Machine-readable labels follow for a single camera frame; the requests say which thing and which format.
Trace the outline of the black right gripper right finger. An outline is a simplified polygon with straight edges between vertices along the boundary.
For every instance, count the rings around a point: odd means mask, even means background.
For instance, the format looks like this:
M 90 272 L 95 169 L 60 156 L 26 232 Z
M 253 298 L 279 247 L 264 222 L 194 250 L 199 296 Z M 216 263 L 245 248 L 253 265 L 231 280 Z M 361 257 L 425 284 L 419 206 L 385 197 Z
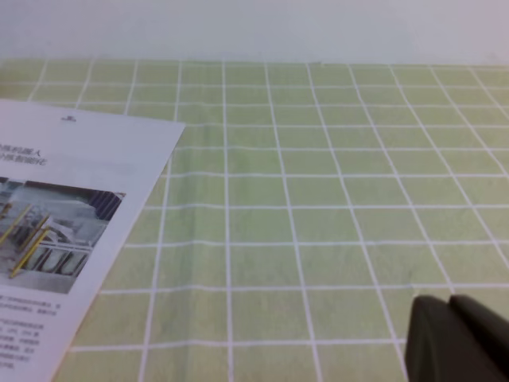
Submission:
M 453 295 L 449 305 L 484 353 L 500 370 L 508 370 L 508 320 L 467 295 Z

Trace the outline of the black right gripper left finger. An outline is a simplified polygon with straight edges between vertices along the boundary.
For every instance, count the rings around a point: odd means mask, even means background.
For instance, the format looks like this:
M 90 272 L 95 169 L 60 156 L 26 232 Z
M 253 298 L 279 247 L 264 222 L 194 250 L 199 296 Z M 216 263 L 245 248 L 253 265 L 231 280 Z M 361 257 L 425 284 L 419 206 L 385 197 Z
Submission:
M 412 303 L 405 365 L 410 381 L 505 381 L 468 327 L 450 307 L 431 295 Z

